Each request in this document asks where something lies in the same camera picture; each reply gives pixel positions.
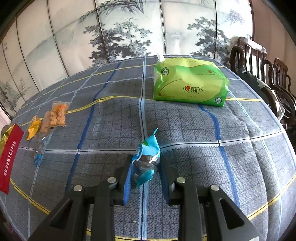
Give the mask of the red gold toffee tin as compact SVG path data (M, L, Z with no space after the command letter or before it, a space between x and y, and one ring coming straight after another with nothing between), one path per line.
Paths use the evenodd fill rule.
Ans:
M9 193L11 171L22 137L23 130L13 124L1 138L0 188L6 195Z

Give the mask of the blue snack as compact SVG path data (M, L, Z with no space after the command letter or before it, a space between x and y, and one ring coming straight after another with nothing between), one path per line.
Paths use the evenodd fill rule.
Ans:
M161 150L155 135L157 130L158 128L138 145L137 152L132 157L133 178L137 186L152 180L158 171Z
M36 146L34 148L34 165L37 167L41 162L45 149L48 145L49 135L40 134L37 139Z

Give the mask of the dark wooden chair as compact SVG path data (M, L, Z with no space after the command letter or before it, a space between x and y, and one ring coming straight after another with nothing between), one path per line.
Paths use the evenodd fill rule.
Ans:
M285 129L295 127L295 96L280 85L283 63L271 63L267 51L256 42L239 37L230 53L231 70L267 104Z

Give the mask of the orange-red clear snack bag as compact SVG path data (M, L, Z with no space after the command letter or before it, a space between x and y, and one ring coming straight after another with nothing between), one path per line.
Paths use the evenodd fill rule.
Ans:
M40 133L43 134L44 136L49 135L50 132L53 130L53 128L51 127L50 121L51 121L51 114L50 114L50 111L47 111L42 120L42 125L40 128Z

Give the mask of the plaid blue tablecloth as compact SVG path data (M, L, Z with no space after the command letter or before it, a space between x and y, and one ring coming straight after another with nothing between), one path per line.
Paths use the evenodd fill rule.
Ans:
M223 107L155 101L157 58L109 63L67 77L30 97L13 123L28 129L55 101L68 102L67 125L47 138L34 164L36 140L23 137L1 211L27 240L75 185L112 176L138 144L155 135L162 155L197 185L216 184L266 240L278 240L295 214L295 153L265 102L225 66Z

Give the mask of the orange snack packet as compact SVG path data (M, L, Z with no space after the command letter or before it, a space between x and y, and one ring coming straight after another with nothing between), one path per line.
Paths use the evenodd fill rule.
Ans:
M32 139L37 134L41 125L42 125L42 120L40 118L38 118L37 115L33 116L32 120L30 122L30 125L28 127L27 141Z

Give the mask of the clear peanut snack bag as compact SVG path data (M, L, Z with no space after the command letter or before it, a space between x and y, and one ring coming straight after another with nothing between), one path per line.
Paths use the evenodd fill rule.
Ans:
M49 127L66 126L66 113L68 109L68 102L53 102L50 110Z

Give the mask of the painted folding screen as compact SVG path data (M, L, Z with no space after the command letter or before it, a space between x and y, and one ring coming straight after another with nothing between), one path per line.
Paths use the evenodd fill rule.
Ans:
M202 55L229 63L253 35L249 1L26 1L1 24L1 107L86 69L145 55Z

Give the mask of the green tissue pack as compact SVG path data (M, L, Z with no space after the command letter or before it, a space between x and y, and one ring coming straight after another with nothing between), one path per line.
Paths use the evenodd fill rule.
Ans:
M154 67L153 98L222 107L229 82L213 62L158 55Z

